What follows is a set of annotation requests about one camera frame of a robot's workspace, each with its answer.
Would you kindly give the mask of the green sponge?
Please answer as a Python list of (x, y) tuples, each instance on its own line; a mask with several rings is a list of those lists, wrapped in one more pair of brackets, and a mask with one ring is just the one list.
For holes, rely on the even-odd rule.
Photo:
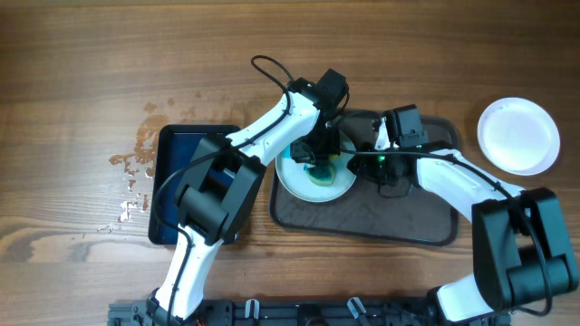
[(318, 166), (305, 166), (304, 172), (313, 184), (321, 187), (332, 185), (336, 175), (335, 167), (331, 163)]

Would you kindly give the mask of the white plate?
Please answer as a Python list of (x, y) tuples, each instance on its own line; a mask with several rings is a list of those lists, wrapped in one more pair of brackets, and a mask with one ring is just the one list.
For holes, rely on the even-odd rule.
[(304, 167), (313, 165), (291, 159), (290, 145), (275, 158), (275, 170), (282, 185), (293, 196), (307, 202), (323, 203), (344, 195), (353, 185), (356, 176), (347, 168), (352, 157), (353, 154), (341, 152), (327, 162), (334, 165), (336, 172), (334, 182), (327, 187), (317, 186), (309, 180)]
[(534, 176), (558, 159), (561, 140), (552, 117), (533, 101), (508, 97), (489, 104), (477, 126), (485, 157), (507, 173)]

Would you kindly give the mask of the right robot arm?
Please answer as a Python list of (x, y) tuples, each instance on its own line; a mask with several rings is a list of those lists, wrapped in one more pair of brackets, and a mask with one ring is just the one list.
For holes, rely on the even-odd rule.
[(433, 325), (462, 325), (512, 311), (542, 317), (555, 296), (575, 291), (579, 268), (556, 194), (506, 183), (431, 141), (409, 105), (373, 123), (385, 144), (352, 151), (349, 168), (378, 185), (406, 177), (471, 223), (473, 272), (430, 291)]

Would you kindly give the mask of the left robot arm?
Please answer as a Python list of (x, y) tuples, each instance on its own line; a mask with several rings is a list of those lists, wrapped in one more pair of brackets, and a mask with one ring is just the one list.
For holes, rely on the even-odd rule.
[(172, 191), (177, 208), (177, 246), (165, 282), (148, 298), (155, 325), (183, 325), (203, 300), (205, 282), (222, 245), (234, 242), (253, 209), (267, 166), (285, 150), (316, 173), (328, 172), (339, 154), (339, 136), (329, 127), (349, 95), (344, 76), (328, 70), (318, 82), (290, 81), (275, 107), (250, 126), (208, 134), (188, 166), (166, 178), (151, 203)]

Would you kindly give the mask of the blue water tray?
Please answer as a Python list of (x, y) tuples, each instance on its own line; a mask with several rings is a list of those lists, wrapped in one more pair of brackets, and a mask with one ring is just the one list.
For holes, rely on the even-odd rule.
[[(200, 140), (206, 134), (227, 135), (239, 130), (236, 125), (171, 124), (163, 127), (159, 133), (153, 196), (157, 195), (159, 188), (172, 173), (189, 164)], [(178, 208), (174, 203), (174, 194), (180, 180), (181, 177), (173, 179), (159, 200), (160, 218), (173, 225), (177, 224)], [(175, 245), (178, 240), (177, 231), (167, 228), (153, 216), (153, 200), (150, 201), (148, 237), (155, 245)]]

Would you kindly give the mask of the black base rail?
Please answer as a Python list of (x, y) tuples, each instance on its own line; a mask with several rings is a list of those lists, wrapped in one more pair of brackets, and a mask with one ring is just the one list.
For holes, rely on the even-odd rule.
[[(167, 313), (147, 301), (116, 303), (109, 306), (107, 325), (166, 325)], [(511, 325), (509, 313), (446, 324), (434, 304), (424, 298), (386, 301), (361, 300), (313, 302), (245, 302), (204, 300), (186, 320), (170, 325), (198, 326), (411, 326), (411, 325)]]

